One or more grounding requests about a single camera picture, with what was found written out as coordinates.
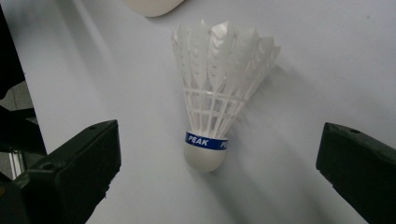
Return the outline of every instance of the white object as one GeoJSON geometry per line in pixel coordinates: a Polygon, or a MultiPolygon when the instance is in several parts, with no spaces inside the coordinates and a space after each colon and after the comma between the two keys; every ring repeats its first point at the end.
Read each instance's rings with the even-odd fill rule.
{"type": "Polygon", "coordinates": [[[271,69],[280,47],[255,29],[238,30],[227,21],[180,26],[173,34],[178,72],[191,131],[184,156],[201,172],[217,169],[225,156],[225,134],[271,69]]]}
{"type": "Polygon", "coordinates": [[[161,16],[177,7],[184,0],[124,0],[128,7],[145,16],[161,16]]]}

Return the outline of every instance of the white table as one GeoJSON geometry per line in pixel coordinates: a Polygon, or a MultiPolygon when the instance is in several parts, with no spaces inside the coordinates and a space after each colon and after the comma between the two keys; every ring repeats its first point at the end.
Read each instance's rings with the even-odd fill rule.
{"type": "Polygon", "coordinates": [[[396,3],[187,0],[144,18],[121,0],[1,0],[49,151],[120,124],[122,166],[88,223],[365,223],[316,170],[324,122],[396,147],[396,3]],[[282,46],[229,131],[224,164],[184,162],[171,32],[230,20],[282,46]]]}

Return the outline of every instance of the blue band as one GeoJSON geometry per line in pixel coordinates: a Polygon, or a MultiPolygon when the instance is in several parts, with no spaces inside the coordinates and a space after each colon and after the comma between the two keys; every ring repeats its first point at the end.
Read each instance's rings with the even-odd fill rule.
{"type": "Polygon", "coordinates": [[[200,135],[195,135],[193,133],[186,132],[186,143],[196,146],[203,147],[213,150],[225,150],[227,148],[227,139],[215,139],[202,137],[200,135]]]}

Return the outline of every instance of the shuttlecock cork base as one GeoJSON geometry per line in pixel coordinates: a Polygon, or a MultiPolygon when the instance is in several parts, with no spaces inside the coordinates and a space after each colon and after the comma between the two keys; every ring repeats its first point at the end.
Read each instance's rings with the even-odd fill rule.
{"type": "Polygon", "coordinates": [[[172,42],[191,125],[184,157],[195,170],[210,172],[224,160],[224,136],[268,75],[280,46],[272,37],[227,21],[180,26],[172,42]]]}
{"type": "Polygon", "coordinates": [[[186,132],[184,158],[190,167],[200,172],[211,172],[224,161],[227,138],[207,138],[186,132]]]}

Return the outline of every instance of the shuttlecock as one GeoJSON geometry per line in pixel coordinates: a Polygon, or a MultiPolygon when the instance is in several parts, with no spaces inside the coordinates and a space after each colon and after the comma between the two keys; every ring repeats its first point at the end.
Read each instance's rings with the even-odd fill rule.
{"type": "Polygon", "coordinates": [[[229,22],[180,26],[172,35],[191,130],[184,157],[195,170],[211,172],[224,160],[225,134],[271,69],[280,47],[256,29],[229,22]]]}

